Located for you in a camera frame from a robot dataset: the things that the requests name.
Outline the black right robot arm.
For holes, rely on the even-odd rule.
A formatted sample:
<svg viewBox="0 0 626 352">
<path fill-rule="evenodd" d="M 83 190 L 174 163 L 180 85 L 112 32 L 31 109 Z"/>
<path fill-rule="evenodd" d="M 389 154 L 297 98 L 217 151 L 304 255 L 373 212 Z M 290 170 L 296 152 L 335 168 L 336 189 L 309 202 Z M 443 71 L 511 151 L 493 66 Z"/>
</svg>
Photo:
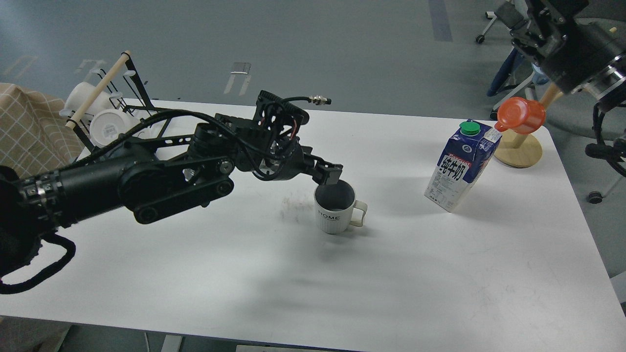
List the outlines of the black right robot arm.
<svg viewBox="0 0 626 352">
<path fill-rule="evenodd" d="M 585 153 L 625 176 L 625 4 L 606 2 L 611 17 L 592 16 L 596 0 L 507 0 L 497 10 L 512 44 L 565 94 L 587 93 L 585 112 L 553 113 L 550 124 L 590 138 Z"/>
</svg>

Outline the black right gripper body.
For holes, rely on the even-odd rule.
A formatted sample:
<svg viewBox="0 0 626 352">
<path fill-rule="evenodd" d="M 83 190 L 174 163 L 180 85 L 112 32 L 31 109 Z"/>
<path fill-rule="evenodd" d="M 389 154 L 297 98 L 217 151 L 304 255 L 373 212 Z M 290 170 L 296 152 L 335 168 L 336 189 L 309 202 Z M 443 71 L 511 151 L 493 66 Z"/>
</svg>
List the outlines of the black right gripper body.
<svg viewBox="0 0 626 352">
<path fill-rule="evenodd" d="M 563 93 L 625 94 L 625 28 L 579 22 L 587 0 L 528 0 L 526 12 L 508 6 L 514 46 Z"/>
</svg>

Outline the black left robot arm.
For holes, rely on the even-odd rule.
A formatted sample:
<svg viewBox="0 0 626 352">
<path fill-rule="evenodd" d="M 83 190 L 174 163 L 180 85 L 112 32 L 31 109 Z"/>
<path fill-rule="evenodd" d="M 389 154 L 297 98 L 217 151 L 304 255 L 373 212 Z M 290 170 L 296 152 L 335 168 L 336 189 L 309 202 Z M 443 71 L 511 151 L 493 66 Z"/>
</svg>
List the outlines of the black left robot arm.
<svg viewBox="0 0 626 352">
<path fill-rule="evenodd" d="M 76 245 L 57 234 L 85 219 L 125 207 L 138 223 L 154 223 L 228 196 L 234 170 L 270 182 L 311 176 L 335 185 L 342 165 L 300 145 L 309 114 L 296 102 L 330 105 L 320 95 L 280 98 L 261 91 L 251 119 L 188 110 L 162 110 L 76 162 L 28 178 L 1 167 L 1 275 L 31 263 L 42 242 L 65 254 L 2 294 L 39 285 L 74 258 Z"/>
</svg>

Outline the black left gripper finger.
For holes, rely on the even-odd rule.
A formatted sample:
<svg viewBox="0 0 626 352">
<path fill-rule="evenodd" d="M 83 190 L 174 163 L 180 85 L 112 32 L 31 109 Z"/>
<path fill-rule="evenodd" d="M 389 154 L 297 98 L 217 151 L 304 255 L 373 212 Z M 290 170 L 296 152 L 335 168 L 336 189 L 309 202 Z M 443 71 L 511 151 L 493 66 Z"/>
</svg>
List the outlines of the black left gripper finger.
<svg viewBox="0 0 626 352">
<path fill-rule="evenodd" d="M 343 171 L 340 163 L 317 161 L 313 168 L 313 181 L 318 185 L 335 185 Z"/>
</svg>

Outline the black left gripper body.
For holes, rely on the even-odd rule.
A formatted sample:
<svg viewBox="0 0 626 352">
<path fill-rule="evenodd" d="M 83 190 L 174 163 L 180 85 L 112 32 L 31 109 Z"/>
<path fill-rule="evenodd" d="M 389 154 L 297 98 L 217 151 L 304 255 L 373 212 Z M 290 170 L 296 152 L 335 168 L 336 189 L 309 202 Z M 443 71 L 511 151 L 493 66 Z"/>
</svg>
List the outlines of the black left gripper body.
<svg viewBox="0 0 626 352">
<path fill-rule="evenodd" d="M 289 180 L 299 174 L 306 174 L 318 182 L 322 174 L 316 167 L 317 160 L 312 152 L 313 147 L 302 146 L 297 142 L 295 149 L 286 160 L 275 161 L 269 166 L 262 164 L 259 166 L 259 171 L 255 170 L 254 176 L 268 182 Z"/>
</svg>

